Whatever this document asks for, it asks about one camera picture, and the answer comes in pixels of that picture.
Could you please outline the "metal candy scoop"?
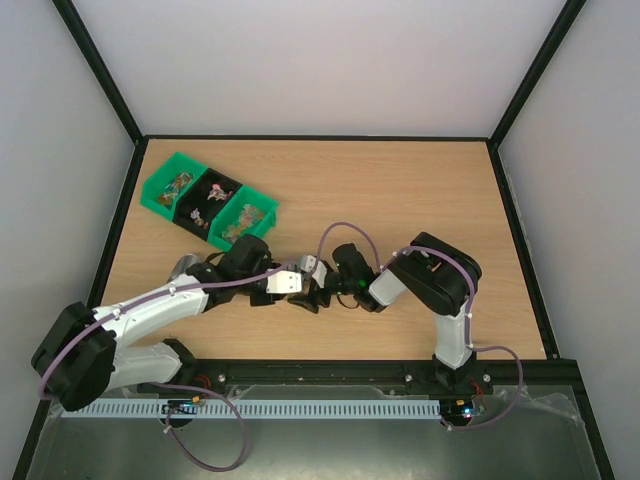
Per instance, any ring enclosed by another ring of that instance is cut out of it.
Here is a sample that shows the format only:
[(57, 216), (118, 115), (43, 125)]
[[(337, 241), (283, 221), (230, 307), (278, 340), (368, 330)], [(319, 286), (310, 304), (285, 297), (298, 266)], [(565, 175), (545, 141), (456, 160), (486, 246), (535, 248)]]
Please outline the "metal candy scoop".
[(184, 274), (191, 266), (201, 262), (201, 259), (196, 254), (186, 254), (181, 257), (174, 265), (170, 275), (169, 282), (174, 281), (177, 277)]

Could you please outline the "green bin of gummies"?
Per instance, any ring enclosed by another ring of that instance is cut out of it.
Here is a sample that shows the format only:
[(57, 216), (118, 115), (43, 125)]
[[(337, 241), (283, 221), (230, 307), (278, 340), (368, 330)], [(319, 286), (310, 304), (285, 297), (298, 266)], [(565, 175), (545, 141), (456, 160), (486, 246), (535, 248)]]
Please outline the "green bin of gummies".
[(221, 251), (228, 251), (246, 234), (262, 238), (276, 225), (278, 206), (276, 200), (249, 186), (242, 186), (214, 216), (207, 242)]

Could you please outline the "black bin of lollipops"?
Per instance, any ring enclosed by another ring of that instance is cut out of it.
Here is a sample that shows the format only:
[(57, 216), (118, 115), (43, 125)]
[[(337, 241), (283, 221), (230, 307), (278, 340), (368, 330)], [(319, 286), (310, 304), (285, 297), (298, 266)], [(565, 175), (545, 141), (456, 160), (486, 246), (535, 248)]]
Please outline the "black bin of lollipops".
[(242, 186), (242, 183), (208, 168), (177, 200), (173, 223), (207, 240), (213, 220)]

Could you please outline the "clear glass jar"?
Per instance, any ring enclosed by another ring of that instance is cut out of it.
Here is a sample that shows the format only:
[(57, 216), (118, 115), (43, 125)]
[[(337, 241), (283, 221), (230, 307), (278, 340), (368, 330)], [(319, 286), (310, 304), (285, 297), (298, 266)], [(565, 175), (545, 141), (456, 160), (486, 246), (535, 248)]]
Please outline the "clear glass jar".
[(304, 254), (299, 258), (298, 268), (304, 272), (312, 272), (316, 268), (317, 258), (314, 255)]

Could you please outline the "green bin of sticks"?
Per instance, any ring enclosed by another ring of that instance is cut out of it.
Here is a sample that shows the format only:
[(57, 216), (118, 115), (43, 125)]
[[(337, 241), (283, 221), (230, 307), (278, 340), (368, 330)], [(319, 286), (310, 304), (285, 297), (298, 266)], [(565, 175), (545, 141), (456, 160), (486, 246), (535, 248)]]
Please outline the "green bin of sticks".
[(140, 203), (172, 221), (178, 200), (206, 170), (207, 167), (203, 163), (176, 152), (144, 182)]

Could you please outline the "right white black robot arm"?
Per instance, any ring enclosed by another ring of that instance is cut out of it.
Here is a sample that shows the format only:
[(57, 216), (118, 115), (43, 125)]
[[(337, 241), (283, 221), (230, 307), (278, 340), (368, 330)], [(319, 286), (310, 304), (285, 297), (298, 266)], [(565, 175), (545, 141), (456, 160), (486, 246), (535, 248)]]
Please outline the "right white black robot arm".
[(410, 292), (434, 314), (434, 380), (449, 392), (470, 381), (477, 359), (471, 341), (471, 309), (482, 277), (473, 258), (426, 232), (379, 271), (353, 243), (338, 246), (332, 258), (334, 267), (312, 255), (301, 257), (300, 270), (309, 278), (308, 289), (289, 296), (289, 304), (316, 314), (333, 299), (350, 296), (364, 311), (380, 313)]

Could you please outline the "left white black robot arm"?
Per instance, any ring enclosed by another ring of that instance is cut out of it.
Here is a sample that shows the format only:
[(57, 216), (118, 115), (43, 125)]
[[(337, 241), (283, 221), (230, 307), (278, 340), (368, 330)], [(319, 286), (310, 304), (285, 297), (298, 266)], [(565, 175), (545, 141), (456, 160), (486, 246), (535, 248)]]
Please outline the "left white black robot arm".
[(186, 362), (183, 346), (166, 341), (139, 347), (138, 340), (237, 294), (248, 296), (252, 305), (270, 305), (301, 288), (299, 272), (289, 262), (275, 262), (268, 245), (254, 235), (205, 259), (187, 255), (166, 284), (133, 299), (94, 308), (82, 302), (66, 306), (31, 360), (41, 378), (39, 394), (76, 411), (114, 388), (167, 383)]

